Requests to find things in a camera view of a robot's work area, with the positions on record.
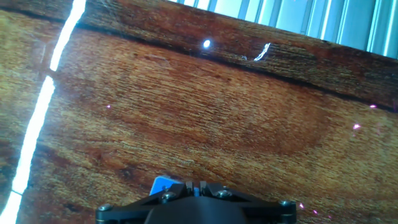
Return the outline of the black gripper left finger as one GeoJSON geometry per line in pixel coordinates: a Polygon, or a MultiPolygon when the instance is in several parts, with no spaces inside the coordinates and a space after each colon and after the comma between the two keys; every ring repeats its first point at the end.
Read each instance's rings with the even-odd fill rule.
{"type": "Polygon", "coordinates": [[[196,188],[193,182],[154,182],[148,197],[124,206],[114,206],[109,203],[100,205],[95,211],[95,223],[148,223],[155,208],[194,196],[196,188]]]}

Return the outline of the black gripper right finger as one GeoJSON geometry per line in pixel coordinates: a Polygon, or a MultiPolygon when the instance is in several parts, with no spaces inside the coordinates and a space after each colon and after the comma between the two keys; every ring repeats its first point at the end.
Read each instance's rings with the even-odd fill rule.
{"type": "Polygon", "coordinates": [[[210,213],[209,223],[285,223],[296,222],[296,202],[288,199],[267,201],[239,192],[220,183],[201,181],[198,198],[202,212],[210,213]]]}

